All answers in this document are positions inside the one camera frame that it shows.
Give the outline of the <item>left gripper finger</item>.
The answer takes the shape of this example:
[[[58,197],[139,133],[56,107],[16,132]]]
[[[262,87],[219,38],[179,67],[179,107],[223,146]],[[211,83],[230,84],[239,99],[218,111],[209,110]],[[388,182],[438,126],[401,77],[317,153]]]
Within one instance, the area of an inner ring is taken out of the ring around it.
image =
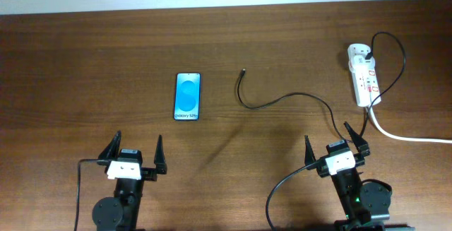
[[[167,163],[165,159],[165,154],[163,150],[163,138],[162,135],[158,136],[157,139],[157,145],[155,149],[155,157],[154,157],[154,164],[156,168],[166,168]]]
[[[118,131],[107,145],[107,147],[98,155],[98,161],[100,163],[106,163],[114,160],[119,153],[119,147],[121,143],[121,132]]]

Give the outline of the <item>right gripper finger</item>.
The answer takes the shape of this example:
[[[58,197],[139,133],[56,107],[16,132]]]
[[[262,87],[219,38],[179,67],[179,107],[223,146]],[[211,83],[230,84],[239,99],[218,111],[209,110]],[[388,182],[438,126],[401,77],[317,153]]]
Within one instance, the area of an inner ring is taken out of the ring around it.
[[[347,122],[344,122],[344,126],[347,129],[347,132],[349,133],[358,153],[360,153],[361,155],[370,155],[369,144],[367,143],[367,141],[365,141],[357,132],[355,132]]]
[[[313,148],[309,141],[309,137],[307,135],[304,136],[304,142],[305,142],[304,164],[307,170],[312,170],[316,168],[317,161],[314,155]]]

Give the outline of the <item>blue Galaxy smartphone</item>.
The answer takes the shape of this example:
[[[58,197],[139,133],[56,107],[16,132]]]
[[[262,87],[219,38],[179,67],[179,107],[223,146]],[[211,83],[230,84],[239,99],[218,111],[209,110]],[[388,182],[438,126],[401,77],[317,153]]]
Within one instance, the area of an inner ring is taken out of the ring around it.
[[[174,99],[174,119],[176,121],[198,120],[200,97],[200,73],[178,73]]]

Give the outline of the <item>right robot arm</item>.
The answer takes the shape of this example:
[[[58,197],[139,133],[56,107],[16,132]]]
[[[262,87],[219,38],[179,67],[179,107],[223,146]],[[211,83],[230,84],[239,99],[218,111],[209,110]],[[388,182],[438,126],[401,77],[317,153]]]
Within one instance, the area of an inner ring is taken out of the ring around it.
[[[317,159],[309,137],[305,136],[304,164],[324,178],[330,177],[346,219],[334,223],[336,230],[384,230],[383,222],[390,218],[392,187],[377,179],[362,180],[357,168],[365,164],[370,155],[369,144],[345,123],[357,152],[350,150],[341,140],[326,146],[328,154]]]

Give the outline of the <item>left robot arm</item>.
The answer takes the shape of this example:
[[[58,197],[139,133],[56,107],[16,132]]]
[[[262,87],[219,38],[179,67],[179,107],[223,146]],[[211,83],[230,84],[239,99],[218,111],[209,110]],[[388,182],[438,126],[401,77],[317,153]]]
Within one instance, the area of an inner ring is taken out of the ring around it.
[[[97,230],[135,230],[144,183],[155,182],[159,174],[167,173],[161,136],[157,139],[154,167],[144,167],[142,152],[120,148],[120,143],[118,131],[98,155],[97,163],[106,167],[107,178],[114,180],[116,186],[112,197],[100,199],[93,207],[92,219]]]

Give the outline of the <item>white USB charger plug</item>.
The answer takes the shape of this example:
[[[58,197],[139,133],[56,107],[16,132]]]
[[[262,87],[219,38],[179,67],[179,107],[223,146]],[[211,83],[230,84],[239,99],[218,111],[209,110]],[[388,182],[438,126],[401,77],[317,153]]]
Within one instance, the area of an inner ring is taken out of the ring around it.
[[[348,65],[349,70],[352,73],[356,73],[361,70],[373,70],[375,68],[375,59],[374,57],[367,59],[363,55],[357,55],[349,59]]]

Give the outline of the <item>white power strip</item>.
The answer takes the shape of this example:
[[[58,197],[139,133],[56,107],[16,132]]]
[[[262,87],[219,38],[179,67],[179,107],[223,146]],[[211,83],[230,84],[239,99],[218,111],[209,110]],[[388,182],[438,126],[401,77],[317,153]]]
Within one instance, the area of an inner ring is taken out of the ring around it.
[[[370,47],[365,44],[351,44],[347,48],[347,55],[349,59],[357,55],[363,55],[367,58],[370,51]],[[373,101],[375,105],[379,104],[381,101],[379,97],[381,92],[376,78],[375,68],[373,70],[357,71],[356,73],[351,72],[351,75],[357,106],[369,107]]]

